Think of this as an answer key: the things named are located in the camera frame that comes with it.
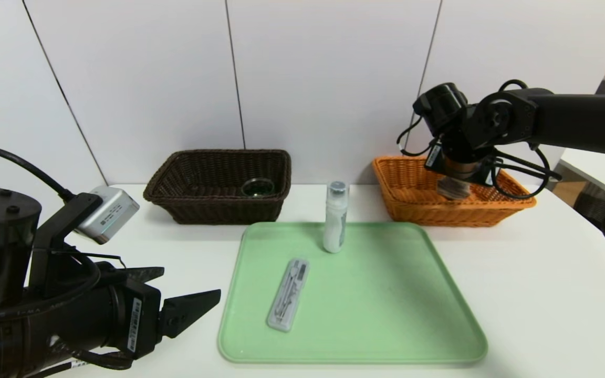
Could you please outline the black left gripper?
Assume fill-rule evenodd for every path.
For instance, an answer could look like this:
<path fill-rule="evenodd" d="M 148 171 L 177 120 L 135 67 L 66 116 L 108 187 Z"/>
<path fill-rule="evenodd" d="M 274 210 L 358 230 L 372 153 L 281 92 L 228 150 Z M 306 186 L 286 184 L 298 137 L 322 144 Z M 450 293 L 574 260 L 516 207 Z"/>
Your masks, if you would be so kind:
<path fill-rule="evenodd" d="M 220 289 L 165 299 L 148 282 L 164 267 L 116 268 L 97 263 L 101 277 L 86 294 L 26 323 L 30 340 L 24 375 L 55 375 L 78 366 L 124 371 L 177 338 L 219 304 Z"/>

